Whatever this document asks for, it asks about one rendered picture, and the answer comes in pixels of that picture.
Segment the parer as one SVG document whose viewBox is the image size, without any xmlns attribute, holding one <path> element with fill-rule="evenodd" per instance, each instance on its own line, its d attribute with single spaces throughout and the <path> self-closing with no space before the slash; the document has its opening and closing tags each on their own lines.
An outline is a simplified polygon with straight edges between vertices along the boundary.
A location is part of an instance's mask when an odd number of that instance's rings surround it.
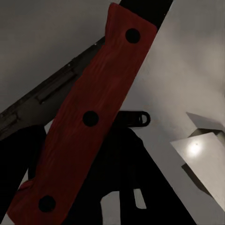
<svg viewBox="0 0 225 225">
<path fill-rule="evenodd" d="M 33 183 L 17 190 L 7 210 L 15 225 L 64 222 L 172 3 L 110 4 L 104 45 L 58 110 Z"/>
</svg>

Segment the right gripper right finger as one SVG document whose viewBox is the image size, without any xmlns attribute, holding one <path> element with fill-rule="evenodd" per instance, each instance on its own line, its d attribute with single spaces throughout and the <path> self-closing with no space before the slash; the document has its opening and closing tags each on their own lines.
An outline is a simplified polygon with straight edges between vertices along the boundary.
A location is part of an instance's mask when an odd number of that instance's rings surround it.
<svg viewBox="0 0 225 225">
<path fill-rule="evenodd" d="M 196 225 L 135 132 L 118 125 L 121 225 Z M 147 209 L 136 207 L 130 156 Z"/>
</svg>

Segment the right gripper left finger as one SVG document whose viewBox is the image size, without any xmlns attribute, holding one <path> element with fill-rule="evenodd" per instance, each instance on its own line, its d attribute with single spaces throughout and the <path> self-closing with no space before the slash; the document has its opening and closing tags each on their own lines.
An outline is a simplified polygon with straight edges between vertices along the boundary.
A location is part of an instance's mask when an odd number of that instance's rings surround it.
<svg viewBox="0 0 225 225">
<path fill-rule="evenodd" d="M 19 129 L 0 141 L 0 224 L 40 143 L 38 125 Z"/>
</svg>

